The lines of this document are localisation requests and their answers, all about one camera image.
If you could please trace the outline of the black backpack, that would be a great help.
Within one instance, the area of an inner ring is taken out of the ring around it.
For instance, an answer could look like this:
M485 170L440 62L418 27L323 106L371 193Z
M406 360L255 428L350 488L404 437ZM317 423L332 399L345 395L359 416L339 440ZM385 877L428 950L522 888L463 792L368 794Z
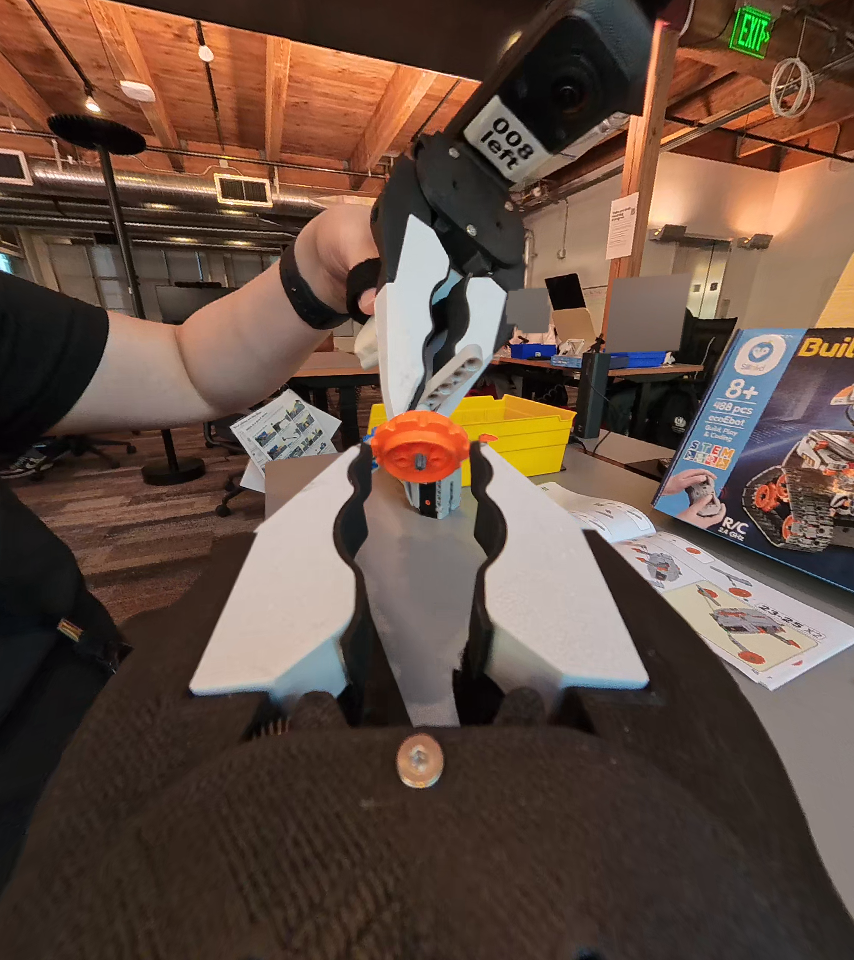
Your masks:
M646 419L640 439L669 450L676 450L696 418L702 393L688 381L670 381L651 388Z

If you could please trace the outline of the person's black shirt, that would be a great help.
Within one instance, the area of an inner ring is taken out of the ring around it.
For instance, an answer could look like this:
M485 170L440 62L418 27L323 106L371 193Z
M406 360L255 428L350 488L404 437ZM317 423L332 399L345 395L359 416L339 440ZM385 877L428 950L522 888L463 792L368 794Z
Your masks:
M0 454L51 432L104 355L106 311L0 270ZM0 895L38 799L127 650L70 549L0 477Z

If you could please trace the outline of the green exit sign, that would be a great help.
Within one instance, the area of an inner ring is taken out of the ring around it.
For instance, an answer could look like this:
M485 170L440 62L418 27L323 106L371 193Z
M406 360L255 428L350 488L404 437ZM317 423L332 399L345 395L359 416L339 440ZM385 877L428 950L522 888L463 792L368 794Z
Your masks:
M728 49L743 56L764 60L771 41L775 15L767 8L741 3L733 12Z

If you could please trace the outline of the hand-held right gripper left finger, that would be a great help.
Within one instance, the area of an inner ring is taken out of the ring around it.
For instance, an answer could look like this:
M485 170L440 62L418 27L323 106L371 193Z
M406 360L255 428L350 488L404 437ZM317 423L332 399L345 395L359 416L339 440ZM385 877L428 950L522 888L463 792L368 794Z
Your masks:
M356 555L368 536L372 462L365 443L341 453L258 528L193 695L260 692L289 712L323 691L361 722L375 630Z

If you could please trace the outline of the black wrist band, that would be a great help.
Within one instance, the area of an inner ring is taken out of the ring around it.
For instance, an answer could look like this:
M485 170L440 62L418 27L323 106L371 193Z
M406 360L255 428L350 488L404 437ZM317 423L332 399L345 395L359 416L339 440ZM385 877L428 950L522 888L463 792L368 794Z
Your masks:
M289 304L296 316L312 330L335 330L350 320L350 316L329 306L315 294L298 266L295 247L294 243L286 246L278 260L279 278Z

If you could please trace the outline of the white instruction booklet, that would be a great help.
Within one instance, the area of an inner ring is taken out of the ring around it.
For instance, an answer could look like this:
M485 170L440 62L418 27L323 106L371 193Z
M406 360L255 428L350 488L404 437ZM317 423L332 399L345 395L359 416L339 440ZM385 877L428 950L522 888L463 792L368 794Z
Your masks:
M745 576L705 549L657 531L637 508L558 483L541 490L600 534L723 660L778 690L854 646L854 627Z

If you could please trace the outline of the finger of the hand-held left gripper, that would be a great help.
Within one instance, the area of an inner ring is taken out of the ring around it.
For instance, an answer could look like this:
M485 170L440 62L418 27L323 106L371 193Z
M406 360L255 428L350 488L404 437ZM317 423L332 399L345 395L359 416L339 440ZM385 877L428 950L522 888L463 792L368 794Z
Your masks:
M431 307L431 398L463 399L498 350L507 292L491 277L456 281Z
M389 419L418 408L451 416L456 408L457 400L420 398L432 376L432 362L424 359L424 352L434 337L434 296L440 290L445 297L462 277L450 268L448 253L433 229L409 215L395 278L376 295L378 369Z

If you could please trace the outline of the orange wheel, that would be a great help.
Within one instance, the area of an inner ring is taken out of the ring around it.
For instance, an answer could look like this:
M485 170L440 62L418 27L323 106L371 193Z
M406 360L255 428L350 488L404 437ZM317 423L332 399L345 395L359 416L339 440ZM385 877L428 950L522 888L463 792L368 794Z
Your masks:
M452 414L491 358L478 344L465 345L426 382L409 412L381 424L370 443L379 466L410 484L438 482L456 473L469 456L470 441Z

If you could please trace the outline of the person's left hand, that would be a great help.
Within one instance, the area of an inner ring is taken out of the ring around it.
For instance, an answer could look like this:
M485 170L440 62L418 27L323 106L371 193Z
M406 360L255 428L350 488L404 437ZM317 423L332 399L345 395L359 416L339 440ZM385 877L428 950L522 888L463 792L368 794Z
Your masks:
M372 208L359 203L330 206L301 230L294 257L315 297L337 315L348 314L348 276L357 265L380 256L373 236Z

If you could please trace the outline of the silver ventilation duct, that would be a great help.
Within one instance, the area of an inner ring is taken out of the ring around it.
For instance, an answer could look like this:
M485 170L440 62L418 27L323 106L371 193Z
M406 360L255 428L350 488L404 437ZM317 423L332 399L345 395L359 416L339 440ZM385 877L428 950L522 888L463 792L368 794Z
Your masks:
M39 162L30 168L29 174L30 183L0 181L0 195L36 200L55 197L105 201L108 198L99 169L73 167L60 170L53 163ZM116 171L114 179L125 206L158 203L186 210L239 210L289 217L308 217L327 208L327 204L318 198L294 192L272 194L270 205L250 205L232 199L222 201L212 179L192 175Z

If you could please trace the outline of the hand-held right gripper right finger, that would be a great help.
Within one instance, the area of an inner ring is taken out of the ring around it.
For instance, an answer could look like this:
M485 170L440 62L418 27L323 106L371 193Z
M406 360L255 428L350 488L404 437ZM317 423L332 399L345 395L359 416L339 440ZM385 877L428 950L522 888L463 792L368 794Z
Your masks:
M649 675L579 522L490 446L473 442L474 538L484 560L460 660L460 721L492 722L531 690L644 690Z

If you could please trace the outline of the hanging printed paper sheet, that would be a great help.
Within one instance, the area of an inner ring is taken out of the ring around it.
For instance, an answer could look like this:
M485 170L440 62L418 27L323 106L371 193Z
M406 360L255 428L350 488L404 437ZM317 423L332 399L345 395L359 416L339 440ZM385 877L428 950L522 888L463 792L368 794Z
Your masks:
M267 464L316 455L336 454L334 436L341 421L287 389L230 427L248 456L241 488L263 493Z

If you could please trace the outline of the person's left forearm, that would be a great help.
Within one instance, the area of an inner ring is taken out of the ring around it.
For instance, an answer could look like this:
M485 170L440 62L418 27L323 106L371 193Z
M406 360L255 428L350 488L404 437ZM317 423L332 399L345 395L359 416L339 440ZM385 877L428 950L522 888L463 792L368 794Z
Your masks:
M297 314L274 265L181 325L107 312L106 344L52 435L190 426L265 400L325 342Z

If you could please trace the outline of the dark tower device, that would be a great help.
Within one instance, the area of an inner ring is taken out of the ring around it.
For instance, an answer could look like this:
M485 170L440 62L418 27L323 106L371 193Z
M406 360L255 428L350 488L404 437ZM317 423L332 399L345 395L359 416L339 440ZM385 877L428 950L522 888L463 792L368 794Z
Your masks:
M580 441L599 438L607 405L611 357L594 348L581 357L573 436Z

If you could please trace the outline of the blue robot kit box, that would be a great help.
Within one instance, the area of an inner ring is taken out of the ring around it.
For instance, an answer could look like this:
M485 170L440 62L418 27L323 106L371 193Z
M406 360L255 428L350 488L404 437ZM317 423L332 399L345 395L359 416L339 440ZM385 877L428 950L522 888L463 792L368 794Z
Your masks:
M854 328L736 332L651 504L854 594Z

